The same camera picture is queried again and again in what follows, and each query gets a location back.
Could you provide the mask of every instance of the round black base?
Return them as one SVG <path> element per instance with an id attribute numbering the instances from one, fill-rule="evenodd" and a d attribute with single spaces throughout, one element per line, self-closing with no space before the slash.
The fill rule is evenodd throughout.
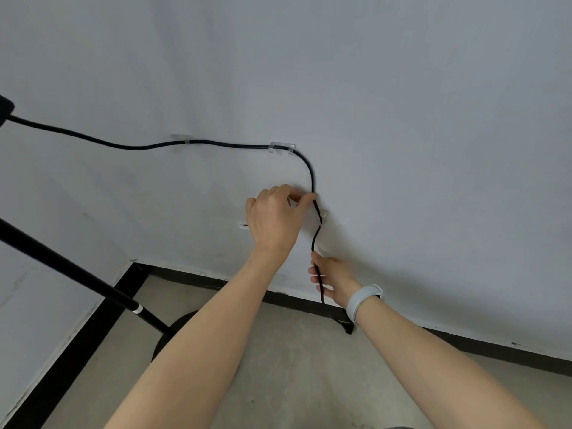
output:
<path id="1" fill-rule="evenodd" d="M 173 322 L 171 328 L 173 328 L 175 332 L 178 332 L 187 322 L 189 322 L 189 319 L 193 317 L 196 312 L 190 312 L 187 313 L 186 315 L 181 316 L 179 319 Z M 162 351 L 162 349 L 169 342 L 169 340 L 171 339 L 168 336 L 165 336 L 164 334 L 162 335 L 161 339 L 159 339 L 159 342 L 157 343 L 157 346 L 155 346 L 155 350 L 153 351 L 153 357 L 151 358 L 151 361 L 153 361 L 155 357 L 159 355 L 159 352 Z"/>

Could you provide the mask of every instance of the clear plastic cable clip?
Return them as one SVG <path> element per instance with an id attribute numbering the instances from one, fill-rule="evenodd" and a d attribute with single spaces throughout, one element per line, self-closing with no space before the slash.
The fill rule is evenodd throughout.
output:
<path id="1" fill-rule="evenodd" d="M 284 148 L 288 149 L 288 153 L 293 154 L 294 153 L 294 149 L 296 149 L 296 145 L 292 144 L 292 143 L 280 143 L 277 141 L 273 141 L 272 143 L 270 143 L 268 145 L 268 151 L 270 153 L 274 153 L 274 147 L 275 146 L 282 146 L 282 147 L 278 147 L 278 150 L 284 150 Z"/>

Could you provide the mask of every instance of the wall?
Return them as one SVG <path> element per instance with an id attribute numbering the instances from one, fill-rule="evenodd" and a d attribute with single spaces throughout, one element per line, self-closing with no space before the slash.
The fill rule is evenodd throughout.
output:
<path id="1" fill-rule="evenodd" d="M 115 282 L 125 253 L 41 170 L 12 126 L 3 126 L 0 138 L 0 217 Z M 2 422 L 102 298 L 4 243 L 0 277 Z"/>
<path id="2" fill-rule="evenodd" d="M 572 359 L 572 0 L 5 0 L 16 114 L 147 144 L 293 142 L 318 246 L 422 325 Z M 22 128 L 22 135 L 29 130 Z M 25 144 L 132 259 L 220 278 L 286 154 Z M 318 299 L 316 217 L 272 286 Z"/>

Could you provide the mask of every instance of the forearm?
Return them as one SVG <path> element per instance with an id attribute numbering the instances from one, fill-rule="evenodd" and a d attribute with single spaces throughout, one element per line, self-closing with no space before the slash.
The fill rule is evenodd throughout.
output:
<path id="1" fill-rule="evenodd" d="M 515 397 L 474 361 L 369 297 L 361 329 L 435 427 L 542 428 Z"/>
<path id="2" fill-rule="evenodd" d="M 106 429 L 209 427 L 282 257 L 255 249 L 161 351 Z"/>

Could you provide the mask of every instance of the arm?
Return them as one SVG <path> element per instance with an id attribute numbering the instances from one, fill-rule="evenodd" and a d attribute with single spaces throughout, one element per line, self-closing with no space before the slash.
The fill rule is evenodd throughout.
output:
<path id="1" fill-rule="evenodd" d="M 288 198 L 297 201 L 291 208 Z M 254 250 L 246 264 L 175 335 L 143 373 L 106 429 L 208 428 L 230 385 L 254 317 L 296 243 L 315 194 L 289 185 L 247 200 Z"/>
<path id="2" fill-rule="evenodd" d="M 324 294 L 343 308 L 361 288 L 347 264 L 312 253 Z M 311 281 L 318 282 L 312 266 Z M 356 320 L 399 382 L 437 428 L 542 428 L 503 385 L 453 346 L 370 296 Z"/>

